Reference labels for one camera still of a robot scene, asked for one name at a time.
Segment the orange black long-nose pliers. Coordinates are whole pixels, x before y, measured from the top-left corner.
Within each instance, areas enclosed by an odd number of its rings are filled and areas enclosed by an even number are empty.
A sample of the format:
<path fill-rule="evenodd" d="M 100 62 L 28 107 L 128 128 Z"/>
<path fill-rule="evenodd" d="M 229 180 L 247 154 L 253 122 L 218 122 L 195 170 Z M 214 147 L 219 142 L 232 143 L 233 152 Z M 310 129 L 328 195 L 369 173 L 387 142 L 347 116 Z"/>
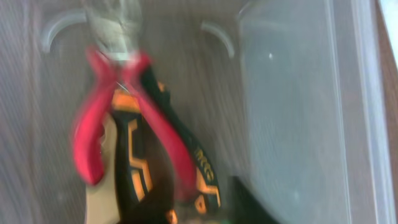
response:
<path fill-rule="evenodd" d="M 213 164 L 170 105 L 151 66 L 128 75 L 132 95 L 116 91 L 116 194 L 119 223 L 176 223 L 176 203 L 199 215 L 221 208 Z"/>

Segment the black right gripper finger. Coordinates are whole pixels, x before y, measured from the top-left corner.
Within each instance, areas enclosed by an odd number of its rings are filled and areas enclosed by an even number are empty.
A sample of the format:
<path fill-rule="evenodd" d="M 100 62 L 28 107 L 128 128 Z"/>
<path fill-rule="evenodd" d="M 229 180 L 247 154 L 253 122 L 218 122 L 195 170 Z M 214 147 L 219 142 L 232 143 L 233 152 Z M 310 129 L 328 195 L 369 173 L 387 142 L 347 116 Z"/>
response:
<path fill-rule="evenodd" d="M 279 224 L 238 176 L 231 178 L 231 223 Z"/>

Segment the red handled small pliers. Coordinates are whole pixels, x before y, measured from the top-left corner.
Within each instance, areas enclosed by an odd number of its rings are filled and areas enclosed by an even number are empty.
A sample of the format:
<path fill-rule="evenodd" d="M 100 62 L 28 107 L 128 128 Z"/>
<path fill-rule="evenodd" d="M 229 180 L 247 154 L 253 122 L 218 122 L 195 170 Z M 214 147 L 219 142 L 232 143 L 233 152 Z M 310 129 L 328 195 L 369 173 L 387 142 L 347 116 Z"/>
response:
<path fill-rule="evenodd" d="M 142 145 L 148 123 L 169 155 L 183 202 L 197 194 L 197 174 L 187 145 L 142 86 L 152 72 L 139 47 L 139 1 L 85 1 L 84 14 L 96 39 L 87 57 L 97 84 L 82 108 L 73 133 L 73 158 L 81 178 L 106 196 L 141 201 L 153 182 Z"/>

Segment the clear plastic container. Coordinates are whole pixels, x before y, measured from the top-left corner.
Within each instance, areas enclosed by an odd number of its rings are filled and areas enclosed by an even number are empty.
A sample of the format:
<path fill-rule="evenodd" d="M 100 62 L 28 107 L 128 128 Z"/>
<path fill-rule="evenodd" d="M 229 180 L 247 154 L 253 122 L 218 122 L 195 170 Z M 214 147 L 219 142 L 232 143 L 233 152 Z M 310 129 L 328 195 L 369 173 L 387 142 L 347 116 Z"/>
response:
<path fill-rule="evenodd" d="M 85 1 L 1 2 L 1 222 L 85 223 L 73 133 L 97 77 Z M 139 47 L 216 172 L 280 223 L 396 223 L 374 1 L 139 1 Z"/>

